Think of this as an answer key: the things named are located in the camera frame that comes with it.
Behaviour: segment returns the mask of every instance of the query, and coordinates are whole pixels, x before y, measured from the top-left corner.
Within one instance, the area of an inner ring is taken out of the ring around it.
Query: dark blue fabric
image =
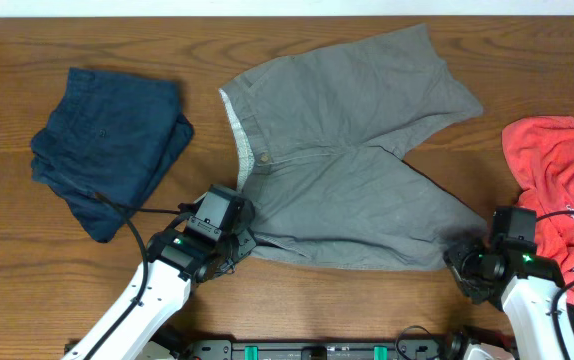
[[[65,96],[31,141],[32,178],[107,242],[123,222],[94,193],[142,206],[192,135],[176,84],[72,68]]]

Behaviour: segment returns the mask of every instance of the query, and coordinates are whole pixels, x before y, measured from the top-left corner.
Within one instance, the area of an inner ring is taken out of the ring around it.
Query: white wall
[[[574,15],[574,0],[0,0],[0,17]]]

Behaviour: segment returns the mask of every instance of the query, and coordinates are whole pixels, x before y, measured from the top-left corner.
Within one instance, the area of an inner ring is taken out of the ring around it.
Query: wood grain surface
[[[0,19],[0,359],[58,358],[139,263],[127,229],[95,243],[63,200],[31,181],[29,141],[62,97],[69,67],[181,86],[196,135],[146,203],[174,208],[212,183],[235,186],[219,86],[277,56],[421,22],[485,114],[437,133],[405,160],[490,219],[520,191],[502,154],[503,127],[530,115],[574,115],[574,18]],[[134,217],[146,238],[168,220]],[[201,286],[171,322],[189,337],[240,340],[388,339],[412,324],[436,333],[464,324],[511,331],[490,305],[463,298],[447,271],[340,271],[257,259]]]

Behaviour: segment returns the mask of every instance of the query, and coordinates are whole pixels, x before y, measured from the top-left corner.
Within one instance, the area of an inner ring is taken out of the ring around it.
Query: folded blue cloth
[[[65,96],[31,141],[32,179],[107,242],[123,221],[94,193],[142,206],[192,135],[173,82],[72,68]]]

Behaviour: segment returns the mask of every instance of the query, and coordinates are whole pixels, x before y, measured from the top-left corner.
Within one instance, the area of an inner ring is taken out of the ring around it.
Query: red cloth
[[[518,206],[538,216],[574,210],[574,118],[532,117],[503,130],[507,164],[524,192]],[[574,280],[574,216],[558,215],[536,225],[538,255],[555,259],[569,283]],[[574,305],[574,288],[567,292]]]

